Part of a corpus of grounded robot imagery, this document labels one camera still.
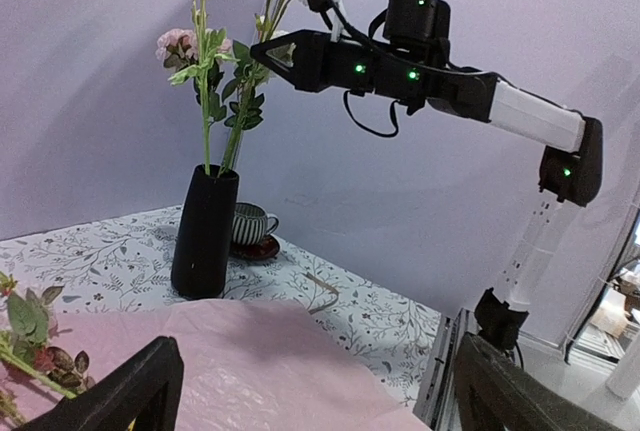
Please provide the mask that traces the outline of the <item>white rose stem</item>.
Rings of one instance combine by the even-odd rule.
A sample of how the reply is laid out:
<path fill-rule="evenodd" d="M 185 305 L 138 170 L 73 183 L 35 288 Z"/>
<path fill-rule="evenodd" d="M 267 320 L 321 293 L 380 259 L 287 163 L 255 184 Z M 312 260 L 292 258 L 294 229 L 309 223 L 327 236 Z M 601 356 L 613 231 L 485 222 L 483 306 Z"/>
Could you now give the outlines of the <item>white rose stem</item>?
<path fill-rule="evenodd" d="M 263 121 L 261 107 L 265 102 L 265 96 L 259 94 L 257 89 L 265 84 L 271 75 L 267 67 L 250 56 L 250 48 L 244 43 L 234 40 L 232 51 L 237 60 L 234 77 L 225 85 L 222 93 L 222 101 L 227 101 L 231 111 L 224 125 L 231 131 L 218 176 L 233 170 L 242 133 L 257 127 Z"/>

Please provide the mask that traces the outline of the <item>pink wrapping paper sheet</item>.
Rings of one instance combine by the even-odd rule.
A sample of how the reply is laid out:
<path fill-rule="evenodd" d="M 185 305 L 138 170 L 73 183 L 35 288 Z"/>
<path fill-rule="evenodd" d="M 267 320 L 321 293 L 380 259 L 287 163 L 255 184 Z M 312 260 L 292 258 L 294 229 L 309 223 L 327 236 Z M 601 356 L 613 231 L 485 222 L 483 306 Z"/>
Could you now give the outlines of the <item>pink wrapping paper sheet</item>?
<path fill-rule="evenodd" d="M 86 351 L 95 381 L 158 336 L 184 362 L 179 430 L 423 430 L 410 409 L 293 301 L 203 300 L 64 314 L 54 345 Z"/>

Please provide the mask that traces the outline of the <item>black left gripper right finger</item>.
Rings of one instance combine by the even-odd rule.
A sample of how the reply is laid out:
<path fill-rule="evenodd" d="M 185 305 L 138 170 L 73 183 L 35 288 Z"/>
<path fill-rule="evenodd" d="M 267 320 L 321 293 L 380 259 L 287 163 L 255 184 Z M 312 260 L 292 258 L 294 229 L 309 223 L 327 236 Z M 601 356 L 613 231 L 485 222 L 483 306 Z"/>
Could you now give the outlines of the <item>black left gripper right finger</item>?
<path fill-rule="evenodd" d="M 551 391 L 483 337 L 469 332 L 455 357 L 454 391 L 463 431 L 617 428 Z"/>

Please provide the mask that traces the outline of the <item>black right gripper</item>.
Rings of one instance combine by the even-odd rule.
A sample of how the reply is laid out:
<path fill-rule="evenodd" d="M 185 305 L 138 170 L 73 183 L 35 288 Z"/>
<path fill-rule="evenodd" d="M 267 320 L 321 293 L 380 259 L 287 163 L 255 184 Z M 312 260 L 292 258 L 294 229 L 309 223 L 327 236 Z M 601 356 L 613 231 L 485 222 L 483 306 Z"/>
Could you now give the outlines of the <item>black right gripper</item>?
<path fill-rule="evenodd" d="M 362 33 L 346 19 L 339 0 L 325 0 L 348 33 L 274 31 L 250 48 L 255 84 L 296 77 L 295 88 L 320 92 L 344 88 L 364 96 L 390 98 L 413 115 L 425 105 L 488 123 L 497 75 L 449 66 L 451 8 L 443 0 L 388 0 Z"/>

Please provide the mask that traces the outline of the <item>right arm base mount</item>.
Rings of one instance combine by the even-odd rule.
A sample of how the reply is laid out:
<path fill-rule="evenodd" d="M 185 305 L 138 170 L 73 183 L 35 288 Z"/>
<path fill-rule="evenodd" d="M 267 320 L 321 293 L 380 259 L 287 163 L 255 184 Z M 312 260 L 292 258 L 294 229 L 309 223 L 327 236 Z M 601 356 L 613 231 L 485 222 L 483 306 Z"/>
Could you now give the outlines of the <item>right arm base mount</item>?
<path fill-rule="evenodd" d="M 517 311 L 506 301 L 501 301 L 494 288 L 482 294 L 474 309 L 474 317 L 479 329 L 478 335 L 496 350 L 512 360 L 518 359 L 524 368 L 524 358 L 518 344 L 520 330 L 529 317 L 528 311 Z"/>

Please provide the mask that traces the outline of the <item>yellow poppy flower stem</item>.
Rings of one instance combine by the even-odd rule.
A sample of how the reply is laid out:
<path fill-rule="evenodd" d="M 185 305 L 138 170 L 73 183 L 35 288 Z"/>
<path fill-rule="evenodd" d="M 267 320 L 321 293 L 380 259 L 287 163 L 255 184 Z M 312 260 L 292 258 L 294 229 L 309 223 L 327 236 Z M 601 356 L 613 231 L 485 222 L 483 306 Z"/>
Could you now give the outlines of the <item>yellow poppy flower stem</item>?
<path fill-rule="evenodd" d="M 208 29 L 208 13 L 206 9 L 207 0 L 192 0 L 191 17 L 194 25 L 194 32 L 197 39 L 197 63 L 189 65 L 183 70 L 175 72 L 168 78 L 172 86 L 185 84 L 189 78 L 193 78 L 198 85 L 200 96 L 200 108 L 202 115 L 202 134 L 204 145 L 203 169 L 206 176 L 211 176 L 211 151 L 210 151 L 210 119 L 212 111 L 209 96 L 208 74 L 217 60 L 235 62 L 231 52 L 221 52 L 219 50 L 226 39 L 226 30 Z"/>

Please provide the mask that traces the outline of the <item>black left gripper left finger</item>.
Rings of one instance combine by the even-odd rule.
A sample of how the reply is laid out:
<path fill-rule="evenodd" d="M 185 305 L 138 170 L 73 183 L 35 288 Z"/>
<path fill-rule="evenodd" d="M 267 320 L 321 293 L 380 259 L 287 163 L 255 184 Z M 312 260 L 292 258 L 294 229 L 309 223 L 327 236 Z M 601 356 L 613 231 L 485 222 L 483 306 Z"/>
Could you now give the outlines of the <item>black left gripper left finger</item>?
<path fill-rule="evenodd" d="M 184 363 L 173 337 L 159 336 L 76 398 L 21 425 L 37 430 L 173 430 Z"/>

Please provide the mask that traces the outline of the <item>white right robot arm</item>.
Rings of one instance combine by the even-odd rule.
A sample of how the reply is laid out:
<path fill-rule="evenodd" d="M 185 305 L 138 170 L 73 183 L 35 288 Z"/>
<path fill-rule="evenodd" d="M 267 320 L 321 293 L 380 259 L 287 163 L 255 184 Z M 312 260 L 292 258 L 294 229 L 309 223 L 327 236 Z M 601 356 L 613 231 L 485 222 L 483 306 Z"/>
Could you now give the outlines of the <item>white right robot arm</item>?
<path fill-rule="evenodd" d="M 345 97 L 388 98 L 409 114 L 437 111 L 539 142 L 539 208 L 508 267 L 484 300 L 523 314 L 578 211 L 600 191 L 603 126 L 592 117 L 523 90 L 495 72 L 450 60 L 451 9 L 443 0 L 388 0 L 360 31 L 342 0 L 309 0 L 334 13 L 328 32 L 301 30 L 253 45 L 251 57 L 303 92 L 330 87 Z"/>

